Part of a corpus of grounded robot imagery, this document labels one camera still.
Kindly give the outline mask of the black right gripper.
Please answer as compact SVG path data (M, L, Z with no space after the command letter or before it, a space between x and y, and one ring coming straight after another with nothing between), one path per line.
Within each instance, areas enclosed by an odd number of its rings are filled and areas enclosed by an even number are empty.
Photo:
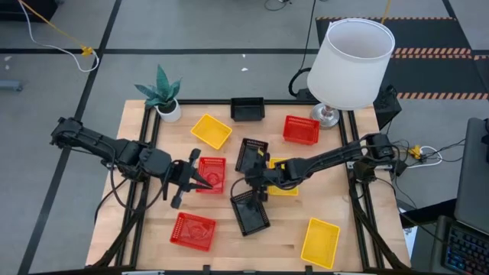
M257 201L267 201L267 187L278 181L278 172L267 168L270 154L262 150L247 150L244 153L245 182L252 188Z

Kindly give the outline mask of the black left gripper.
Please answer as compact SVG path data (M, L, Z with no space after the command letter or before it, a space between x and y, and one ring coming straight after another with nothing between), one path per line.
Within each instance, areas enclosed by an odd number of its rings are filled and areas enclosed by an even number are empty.
M197 158L200 155L200 149L193 149L189 161L183 161L178 165L180 168L177 173L176 185L178 185L178 190L175 196L172 198L170 206L173 209L178 209L182 202L182 196L184 193L188 193L193 189L213 189L211 183L209 183L203 176L201 176L198 170L194 167ZM194 179L196 183L191 183L190 180Z

